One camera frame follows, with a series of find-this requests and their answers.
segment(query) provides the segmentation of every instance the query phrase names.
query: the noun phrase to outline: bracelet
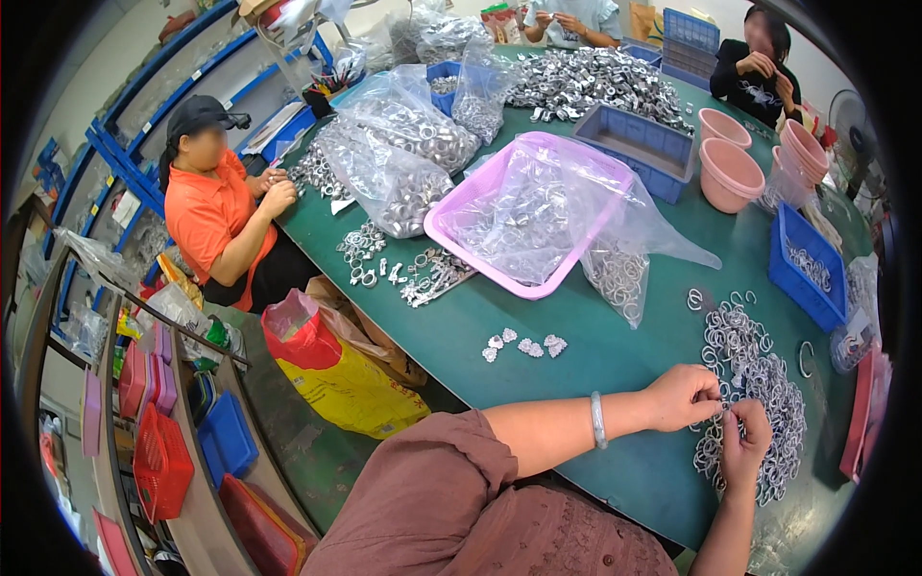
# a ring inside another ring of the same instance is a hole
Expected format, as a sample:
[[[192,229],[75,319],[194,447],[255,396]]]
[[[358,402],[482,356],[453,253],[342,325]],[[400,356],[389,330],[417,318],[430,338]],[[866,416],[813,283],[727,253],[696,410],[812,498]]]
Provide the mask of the bracelet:
[[[589,396],[589,407],[592,409],[592,431],[596,435],[596,448],[605,450],[609,447],[609,440],[605,437],[605,420],[602,418],[602,397],[598,391]]]

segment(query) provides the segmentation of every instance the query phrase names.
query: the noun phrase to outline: black cap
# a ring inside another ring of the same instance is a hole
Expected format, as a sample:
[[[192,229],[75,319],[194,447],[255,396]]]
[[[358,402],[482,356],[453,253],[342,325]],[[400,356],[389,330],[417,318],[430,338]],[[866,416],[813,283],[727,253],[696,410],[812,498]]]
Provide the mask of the black cap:
[[[231,114],[213,96],[196,95],[184,101],[167,122],[167,140],[174,145],[182,135],[191,134],[203,128],[241,128],[250,127],[249,114]]]

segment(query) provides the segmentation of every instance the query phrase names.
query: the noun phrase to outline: woman in black shirt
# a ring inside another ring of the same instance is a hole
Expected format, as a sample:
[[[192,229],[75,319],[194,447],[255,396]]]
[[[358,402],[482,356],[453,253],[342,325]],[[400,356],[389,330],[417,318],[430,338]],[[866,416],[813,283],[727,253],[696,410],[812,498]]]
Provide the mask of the woman in black shirt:
[[[774,128],[782,113],[800,123],[800,85],[783,64],[791,49],[785,22],[758,6],[743,19],[745,42],[724,40],[711,75],[711,94]]]

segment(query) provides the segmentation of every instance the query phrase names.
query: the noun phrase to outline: woman in white shirt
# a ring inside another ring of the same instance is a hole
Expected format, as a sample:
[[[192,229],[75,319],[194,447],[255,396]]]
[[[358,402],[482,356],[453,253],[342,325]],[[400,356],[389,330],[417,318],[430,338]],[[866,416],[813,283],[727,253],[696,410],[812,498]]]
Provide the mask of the woman in white shirt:
[[[532,0],[525,17],[525,35],[537,42],[548,36],[548,46],[621,45],[620,10],[611,0]]]

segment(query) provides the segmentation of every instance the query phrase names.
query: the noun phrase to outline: black sweatshirt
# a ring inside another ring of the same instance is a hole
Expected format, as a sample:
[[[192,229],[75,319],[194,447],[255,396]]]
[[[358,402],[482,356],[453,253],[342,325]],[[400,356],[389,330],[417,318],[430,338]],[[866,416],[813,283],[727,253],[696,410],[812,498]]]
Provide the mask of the black sweatshirt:
[[[758,72],[747,72],[740,76],[737,74],[737,62],[750,54],[746,42],[739,40],[724,40],[717,51],[717,67],[711,75],[711,94],[715,98],[727,97],[727,102],[740,110],[749,113],[761,122],[774,128],[778,116],[785,111],[785,106],[775,90],[776,76],[766,78]],[[793,100],[800,104],[800,84],[790,70],[781,63],[774,65],[782,74],[787,76],[794,85]],[[800,110],[795,109],[788,118],[803,123]]]

